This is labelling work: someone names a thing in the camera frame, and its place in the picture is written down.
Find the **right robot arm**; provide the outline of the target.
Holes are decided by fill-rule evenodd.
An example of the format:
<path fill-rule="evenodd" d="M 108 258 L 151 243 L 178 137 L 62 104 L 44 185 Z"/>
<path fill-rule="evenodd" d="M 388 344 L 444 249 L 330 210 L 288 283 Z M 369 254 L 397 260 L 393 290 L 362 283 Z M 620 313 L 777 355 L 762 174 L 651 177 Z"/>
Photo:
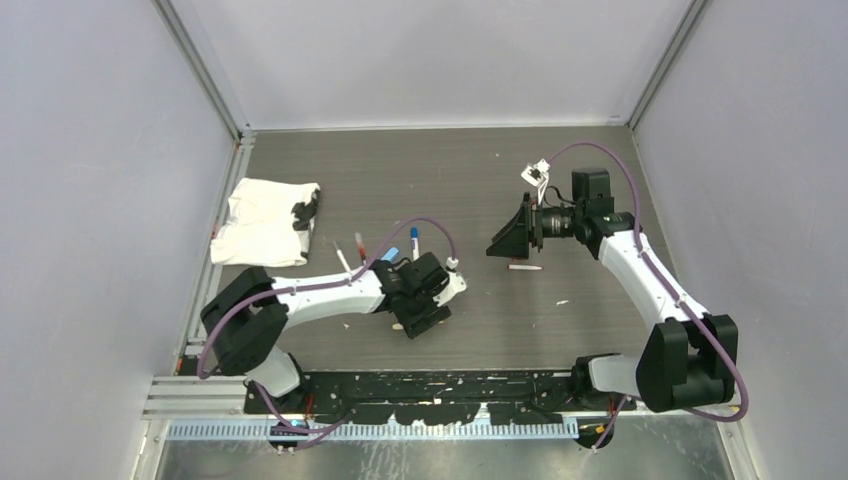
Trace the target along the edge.
<path fill-rule="evenodd" d="M 603 168 L 575 169 L 572 197 L 543 205 L 548 164 L 529 164 L 522 178 L 535 187 L 517 213 L 491 240 L 490 257 L 526 260 L 547 239 L 574 238 L 608 269 L 650 329 L 639 357 L 597 354 L 580 357 L 571 373 L 571 395 L 596 409 L 611 393 L 638 398 L 655 412 L 728 403 L 736 393 L 738 328 L 727 315 L 713 315 L 689 300 L 655 258 L 633 214 L 618 212 L 610 176 Z"/>

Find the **white marker blue tip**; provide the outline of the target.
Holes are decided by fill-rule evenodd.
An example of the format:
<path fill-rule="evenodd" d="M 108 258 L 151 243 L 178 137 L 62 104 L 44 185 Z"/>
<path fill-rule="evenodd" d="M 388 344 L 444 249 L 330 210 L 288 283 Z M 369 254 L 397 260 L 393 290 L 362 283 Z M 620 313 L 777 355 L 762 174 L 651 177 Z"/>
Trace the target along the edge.
<path fill-rule="evenodd" d="M 333 242 L 333 247 L 334 247 L 334 250 L 335 250 L 336 256 L 337 256 L 337 258 L 338 258 L 338 260 L 339 260 L 340 264 L 342 265 L 342 267 L 343 267 L 344 271 L 345 271 L 347 274 L 351 274 L 351 273 L 352 273 L 352 269 L 351 269 L 351 267 L 350 267 L 349 262 L 348 262 L 348 261 L 347 261 L 347 259 L 346 259 L 346 256 L 345 256 L 345 254 L 344 254 L 343 250 L 341 249 L 340 245 L 339 245 L 336 241 L 334 241 L 334 242 Z"/>

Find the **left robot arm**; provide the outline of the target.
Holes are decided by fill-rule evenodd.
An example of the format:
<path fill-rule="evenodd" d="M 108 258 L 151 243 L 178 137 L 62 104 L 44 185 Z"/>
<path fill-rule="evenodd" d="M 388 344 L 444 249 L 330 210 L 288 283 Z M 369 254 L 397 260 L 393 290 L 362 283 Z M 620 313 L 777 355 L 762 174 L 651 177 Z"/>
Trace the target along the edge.
<path fill-rule="evenodd" d="M 307 387 L 294 356 L 277 344 L 284 332 L 339 315 L 388 312 L 414 339 L 449 318 L 449 302 L 466 289 L 457 260 L 440 262 L 431 252 L 308 278 L 272 277 L 249 267 L 201 310 L 207 340 L 198 375 L 244 376 L 280 411 L 294 413 L 306 403 Z"/>

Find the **white marker with blue cap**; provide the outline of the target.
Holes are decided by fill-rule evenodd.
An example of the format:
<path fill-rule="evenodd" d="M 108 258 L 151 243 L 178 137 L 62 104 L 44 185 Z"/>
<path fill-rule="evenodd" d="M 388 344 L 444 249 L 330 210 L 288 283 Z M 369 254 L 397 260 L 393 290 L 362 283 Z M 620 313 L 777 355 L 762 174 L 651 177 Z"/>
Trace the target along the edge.
<path fill-rule="evenodd" d="M 419 231 L 417 227 L 410 228 L 410 243 L 411 243 L 411 259 L 413 261 L 420 258 L 420 243 Z"/>

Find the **red black pen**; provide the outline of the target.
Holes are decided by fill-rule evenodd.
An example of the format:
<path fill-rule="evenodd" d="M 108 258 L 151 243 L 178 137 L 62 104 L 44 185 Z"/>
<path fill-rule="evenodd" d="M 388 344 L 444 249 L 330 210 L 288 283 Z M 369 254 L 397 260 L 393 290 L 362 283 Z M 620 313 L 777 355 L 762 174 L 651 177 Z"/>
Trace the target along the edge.
<path fill-rule="evenodd" d="M 358 251 L 358 255 L 360 257 L 360 260 L 362 261 L 363 264 L 366 264 L 368 256 L 367 256 L 367 251 L 366 251 L 363 236 L 360 232 L 356 232 L 354 234 L 354 237 L 355 237 L 355 241 L 356 241 L 356 245 L 357 245 L 357 251 Z"/>

